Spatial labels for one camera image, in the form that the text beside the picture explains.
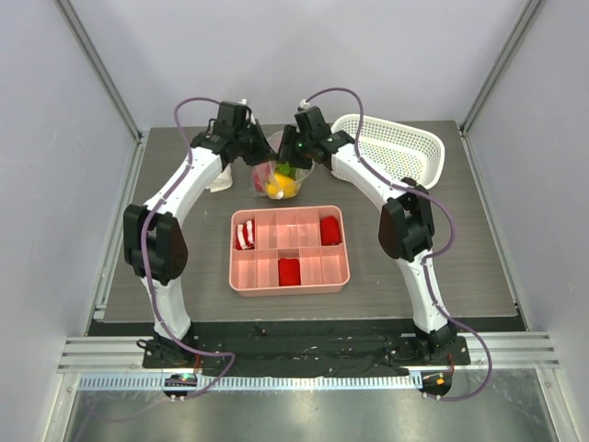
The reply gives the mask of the green toy grapes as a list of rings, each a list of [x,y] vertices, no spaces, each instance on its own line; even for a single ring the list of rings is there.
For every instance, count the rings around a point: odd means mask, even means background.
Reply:
[[[276,172],[289,177],[292,180],[296,179],[296,174],[297,174],[297,168],[291,166],[288,162],[284,162],[284,163],[280,163],[277,162],[275,164],[275,169]]]

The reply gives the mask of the clear zip top bag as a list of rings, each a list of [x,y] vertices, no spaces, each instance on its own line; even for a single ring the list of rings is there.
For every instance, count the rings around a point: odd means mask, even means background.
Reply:
[[[258,196],[273,200],[294,198],[314,169],[314,165],[310,169],[302,169],[289,162],[266,161],[252,168],[251,188]]]

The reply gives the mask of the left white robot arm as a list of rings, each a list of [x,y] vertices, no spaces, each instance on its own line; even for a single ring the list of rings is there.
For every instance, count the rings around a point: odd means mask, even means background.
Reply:
[[[154,336],[139,342],[150,366],[188,366],[196,349],[181,275],[188,262],[182,225],[207,186],[236,159],[250,166],[273,158],[259,122],[245,101],[219,101],[204,131],[188,137],[187,153],[164,186],[145,203],[123,212],[123,254],[149,296]]]

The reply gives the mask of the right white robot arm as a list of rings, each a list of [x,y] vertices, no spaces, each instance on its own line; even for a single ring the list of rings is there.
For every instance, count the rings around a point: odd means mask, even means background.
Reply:
[[[433,214],[422,187],[388,178],[381,181],[376,166],[360,157],[356,143],[344,131],[333,133],[321,110],[312,106],[294,116],[296,125],[284,127],[280,159],[293,166],[325,166],[352,183],[380,211],[378,241],[399,266],[410,294],[417,356],[434,364],[449,351],[439,332],[447,325],[438,311],[438,286],[433,266],[425,257],[433,248]]]

